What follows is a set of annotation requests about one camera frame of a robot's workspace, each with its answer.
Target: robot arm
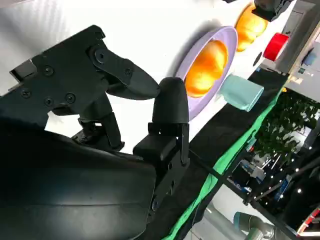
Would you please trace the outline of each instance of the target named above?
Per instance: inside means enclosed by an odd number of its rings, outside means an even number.
[[[159,85],[107,49],[91,26],[24,62],[0,97],[0,239],[127,240],[139,236],[189,166],[184,83]],[[155,98],[149,134],[133,155],[106,95]],[[79,114],[69,138],[44,130],[47,113]]]

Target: red object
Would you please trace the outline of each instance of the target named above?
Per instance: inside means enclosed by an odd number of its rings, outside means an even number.
[[[278,56],[280,56],[283,50],[285,49],[288,40],[288,36],[281,33],[276,33],[270,40],[268,46],[266,46],[263,56],[266,59],[275,62]]]

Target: wire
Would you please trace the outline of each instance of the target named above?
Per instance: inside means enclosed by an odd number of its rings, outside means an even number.
[[[192,223],[191,223],[191,240],[193,240],[194,224],[195,224],[196,216],[197,216],[197,213],[198,213],[198,209],[200,207],[200,203],[201,202],[199,202],[198,206],[196,206],[195,213],[194,213],[194,216],[193,216],[193,219],[192,219]]]

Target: light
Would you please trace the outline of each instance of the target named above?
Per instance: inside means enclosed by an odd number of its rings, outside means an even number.
[[[320,237],[320,231],[304,231],[299,233],[301,237]]]

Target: screw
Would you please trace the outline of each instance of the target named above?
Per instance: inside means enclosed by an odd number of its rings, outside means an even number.
[[[127,69],[124,71],[124,74],[125,74],[126,76],[131,76],[132,70],[131,70],[130,68],[127,68]]]
[[[69,104],[73,104],[76,101],[76,96],[73,93],[67,93],[65,95],[65,100]]]
[[[24,99],[28,99],[31,97],[31,92],[28,90],[28,89],[23,89],[21,91],[21,96],[24,98]]]
[[[52,106],[52,104],[54,104],[54,101],[50,97],[47,97],[46,99],[44,99],[44,104],[50,107]]]
[[[54,74],[54,69],[50,66],[45,66],[43,70],[43,74],[45,76],[51,76],[52,74]]]

